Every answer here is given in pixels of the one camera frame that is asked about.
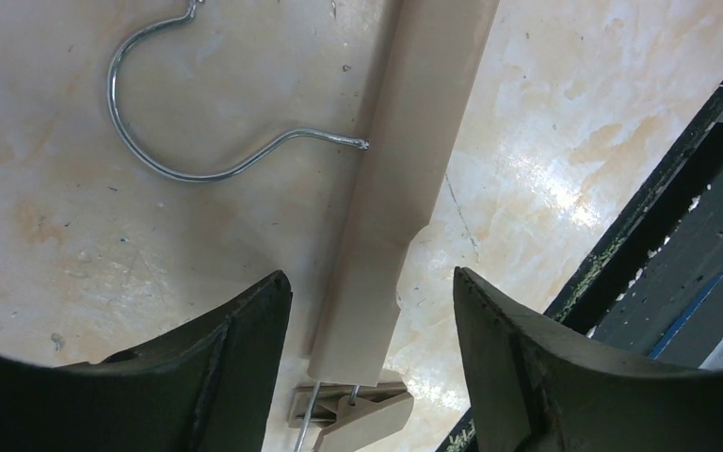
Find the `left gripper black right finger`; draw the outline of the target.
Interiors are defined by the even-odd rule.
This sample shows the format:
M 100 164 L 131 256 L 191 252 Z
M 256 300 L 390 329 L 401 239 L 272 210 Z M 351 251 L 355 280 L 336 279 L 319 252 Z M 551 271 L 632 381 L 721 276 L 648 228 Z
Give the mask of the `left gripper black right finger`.
M 587 338 L 466 267 L 453 301 L 481 451 L 723 451 L 723 370 Z

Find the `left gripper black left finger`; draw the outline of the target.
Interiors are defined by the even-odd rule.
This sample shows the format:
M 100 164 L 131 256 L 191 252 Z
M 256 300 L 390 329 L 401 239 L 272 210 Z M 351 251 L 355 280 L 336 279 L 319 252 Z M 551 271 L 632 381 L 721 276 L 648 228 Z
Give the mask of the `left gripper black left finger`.
M 293 294 L 275 271 L 100 363 L 0 356 L 0 451 L 258 451 Z

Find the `beige hanger of navy underwear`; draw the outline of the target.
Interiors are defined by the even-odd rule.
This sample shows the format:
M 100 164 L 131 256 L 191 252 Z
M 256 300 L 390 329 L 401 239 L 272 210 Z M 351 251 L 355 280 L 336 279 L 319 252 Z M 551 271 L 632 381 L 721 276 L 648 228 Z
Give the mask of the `beige hanger of navy underwear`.
M 132 137 L 118 108 L 121 63 L 143 39 L 195 19 L 185 13 L 129 35 L 106 76 L 106 99 L 118 137 L 144 164 L 184 183 L 230 179 L 295 138 L 313 138 L 363 151 L 335 265 L 307 369 L 313 381 L 301 434 L 313 413 L 317 451 L 356 451 L 407 423 L 414 398 L 402 391 L 374 400 L 379 374 L 400 314 L 397 284 L 412 240 L 432 218 L 498 5 L 494 1 L 406 1 L 401 5 L 369 135 L 349 137 L 307 127 L 286 130 L 239 163 L 192 174 L 155 160 Z

